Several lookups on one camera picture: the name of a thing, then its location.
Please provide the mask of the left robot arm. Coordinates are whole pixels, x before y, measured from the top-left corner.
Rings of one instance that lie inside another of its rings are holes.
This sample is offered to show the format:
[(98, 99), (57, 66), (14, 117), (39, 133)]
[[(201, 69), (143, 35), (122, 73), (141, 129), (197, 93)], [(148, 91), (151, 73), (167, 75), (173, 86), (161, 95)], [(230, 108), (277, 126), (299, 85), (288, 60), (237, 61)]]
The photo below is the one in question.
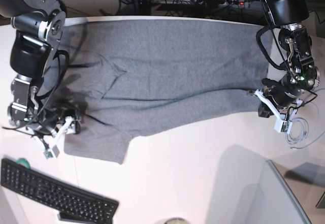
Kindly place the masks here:
[[(260, 0), (267, 25), (256, 33), (256, 41), (269, 64), (285, 71), (279, 81), (263, 79), (263, 95), (279, 112), (299, 108), (298, 99), (304, 92), (313, 93), (319, 86), (320, 75), (315, 66), (311, 46), (312, 40), (302, 21), (309, 17), (305, 0)], [(262, 44), (261, 36), (279, 28), (275, 39), (280, 52), (287, 57), (276, 64)]]

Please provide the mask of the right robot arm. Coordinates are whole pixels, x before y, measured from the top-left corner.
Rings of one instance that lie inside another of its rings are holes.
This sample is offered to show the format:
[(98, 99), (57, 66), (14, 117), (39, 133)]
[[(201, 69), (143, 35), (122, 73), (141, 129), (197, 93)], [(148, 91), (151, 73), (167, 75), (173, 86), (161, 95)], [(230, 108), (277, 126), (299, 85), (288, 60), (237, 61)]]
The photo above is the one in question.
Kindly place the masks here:
[(58, 88), (69, 65), (69, 54), (59, 49), (67, 16), (61, 0), (1, 0), (1, 15), (11, 20), (16, 30), (10, 66), (16, 72), (8, 107), (10, 127), (25, 128), (36, 136), (58, 136), (58, 125), (66, 124), (67, 134), (80, 132), (80, 120), (69, 105), (50, 102), (54, 89), (40, 94), (44, 76), (56, 60)]

